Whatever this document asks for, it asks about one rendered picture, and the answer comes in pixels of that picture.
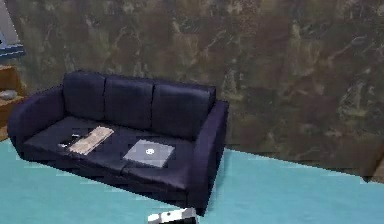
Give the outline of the black remote control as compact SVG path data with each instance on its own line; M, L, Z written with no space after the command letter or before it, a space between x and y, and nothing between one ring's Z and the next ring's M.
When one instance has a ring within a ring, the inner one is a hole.
M72 134L70 137L64 139L61 141L58 146L61 148L67 148L73 145L76 141L78 141L81 138L81 135L78 134Z

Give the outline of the grey bowl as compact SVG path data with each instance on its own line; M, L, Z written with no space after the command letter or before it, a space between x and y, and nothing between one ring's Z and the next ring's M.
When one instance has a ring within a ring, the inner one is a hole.
M2 99L2 100L12 100L17 95L18 95L18 93L15 90L3 90L3 91L0 91L0 99Z

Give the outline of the dark blue sofa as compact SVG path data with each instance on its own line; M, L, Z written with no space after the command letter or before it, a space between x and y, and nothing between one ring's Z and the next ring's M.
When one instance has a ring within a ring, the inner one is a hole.
M8 136L23 160L203 215L224 151L228 110L213 86L78 70L17 104ZM58 146L98 126L114 133L88 155ZM140 139L174 147L162 168L124 159Z

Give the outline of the grey closed laptop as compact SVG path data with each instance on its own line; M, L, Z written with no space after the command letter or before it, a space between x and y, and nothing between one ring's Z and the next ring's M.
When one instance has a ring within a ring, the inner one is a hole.
M173 146L140 139L125 154L124 159L162 168L174 151Z

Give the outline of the beige newspaper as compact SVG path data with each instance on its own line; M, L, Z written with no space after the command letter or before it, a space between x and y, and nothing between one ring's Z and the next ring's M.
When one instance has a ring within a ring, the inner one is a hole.
M98 126L89 135L75 142L69 147L70 152L81 155L88 155L98 145L114 133L114 130L107 127Z

